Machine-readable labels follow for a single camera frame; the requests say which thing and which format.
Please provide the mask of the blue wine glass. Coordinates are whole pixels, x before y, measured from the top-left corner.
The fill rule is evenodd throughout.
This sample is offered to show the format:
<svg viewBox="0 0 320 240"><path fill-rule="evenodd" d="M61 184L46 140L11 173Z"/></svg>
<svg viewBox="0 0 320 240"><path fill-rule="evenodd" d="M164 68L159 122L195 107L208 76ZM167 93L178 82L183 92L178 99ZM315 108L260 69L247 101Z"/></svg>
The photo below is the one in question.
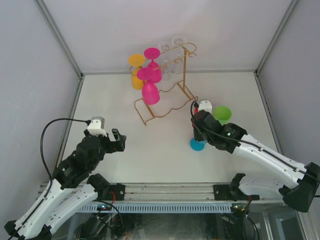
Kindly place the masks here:
<svg viewBox="0 0 320 240"><path fill-rule="evenodd" d="M189 146L192 150L200 152L205 148L207 141L203 140L203 141L197 141L194 138L192 138L189 142Z"/></svg>

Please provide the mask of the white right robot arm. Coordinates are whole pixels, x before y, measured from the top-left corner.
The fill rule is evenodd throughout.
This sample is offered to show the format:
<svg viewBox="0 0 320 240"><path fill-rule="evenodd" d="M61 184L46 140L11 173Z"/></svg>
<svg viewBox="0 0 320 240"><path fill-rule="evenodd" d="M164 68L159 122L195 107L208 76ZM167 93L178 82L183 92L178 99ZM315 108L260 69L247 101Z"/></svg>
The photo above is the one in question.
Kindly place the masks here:
<svg viewBox="0 0 320 240"><path fill-rule="evenodd" d="M200 110L191 115L196 140L205 140L220 151L252 160L271 171L275 180L256 180L238 173L229 185L230 195L282 198L290 208L306 213L320 186L320 167L314 162L294 161L263 145L242 127L220 124L213 115Z"/></svg>

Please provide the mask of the green wine glass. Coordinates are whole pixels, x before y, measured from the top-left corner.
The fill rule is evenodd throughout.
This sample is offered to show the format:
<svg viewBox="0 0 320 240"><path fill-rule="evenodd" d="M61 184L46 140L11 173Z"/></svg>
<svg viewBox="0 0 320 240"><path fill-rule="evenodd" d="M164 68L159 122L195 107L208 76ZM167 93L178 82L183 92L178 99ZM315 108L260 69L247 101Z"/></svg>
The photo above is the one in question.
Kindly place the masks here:
<svg viewBox="0 0 320 240"><path fill-rule="evenodd" d="M226 106L217 106L213 111L213 117L224 125L227 124L232 117L232 111Z"/></svg>

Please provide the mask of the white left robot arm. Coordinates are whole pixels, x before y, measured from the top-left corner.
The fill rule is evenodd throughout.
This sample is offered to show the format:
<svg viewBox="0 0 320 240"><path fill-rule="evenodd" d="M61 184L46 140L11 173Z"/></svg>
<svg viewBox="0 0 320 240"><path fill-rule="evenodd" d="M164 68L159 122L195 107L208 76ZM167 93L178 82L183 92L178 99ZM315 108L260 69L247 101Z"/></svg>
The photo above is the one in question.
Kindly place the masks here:
<svg viewBox="0 0 320 240"><path fill-rule="evenodd" d="M99 173L92 172L105 154L123 152L127 137L112 129L92 135L88 130L70 156L60 162L47 185L32 207L19 219L4 225L10 238L19 240L48 240L54 231L81 206L109 196L110 183Z"/></svg>

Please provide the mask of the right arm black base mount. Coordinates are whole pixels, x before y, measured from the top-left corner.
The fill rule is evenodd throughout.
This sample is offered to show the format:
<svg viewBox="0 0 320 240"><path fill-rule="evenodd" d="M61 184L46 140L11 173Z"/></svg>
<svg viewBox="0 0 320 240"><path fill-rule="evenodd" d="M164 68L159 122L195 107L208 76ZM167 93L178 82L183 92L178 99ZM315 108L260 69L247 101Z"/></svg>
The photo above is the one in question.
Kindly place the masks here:
<svg viewBox="0 0 320 240"><path fill-rule="evenodd" d="M238 188L230 184L213 185L214 199L216 201L237 201L240 199Z"/></svg>

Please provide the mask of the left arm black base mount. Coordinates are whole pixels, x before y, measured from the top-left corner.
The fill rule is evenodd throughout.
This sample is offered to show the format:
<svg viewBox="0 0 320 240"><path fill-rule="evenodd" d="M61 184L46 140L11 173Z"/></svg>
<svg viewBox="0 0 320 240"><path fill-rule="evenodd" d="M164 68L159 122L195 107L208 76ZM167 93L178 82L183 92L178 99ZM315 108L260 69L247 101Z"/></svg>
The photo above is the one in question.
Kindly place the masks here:
<svg viewBox="0 0 320 240"><path fill-rule="evenodd" d="M123 201L125 199L126 186L124 184L111 184L105 197L107 201Z"/></svg>

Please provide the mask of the red wine glass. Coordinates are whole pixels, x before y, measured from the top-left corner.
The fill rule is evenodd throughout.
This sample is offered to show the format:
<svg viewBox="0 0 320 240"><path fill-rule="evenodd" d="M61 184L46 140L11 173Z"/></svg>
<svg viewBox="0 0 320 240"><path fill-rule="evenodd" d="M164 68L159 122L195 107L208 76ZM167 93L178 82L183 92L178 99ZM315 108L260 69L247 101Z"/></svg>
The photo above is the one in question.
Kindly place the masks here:
<svg viewBox="0 0 320 240"><path fill-rule="evenodd" d="M199 111L199 104L197 101L193 101L190 106L190 114L191 114L191 125L194 127L193 116Z"/></svg>

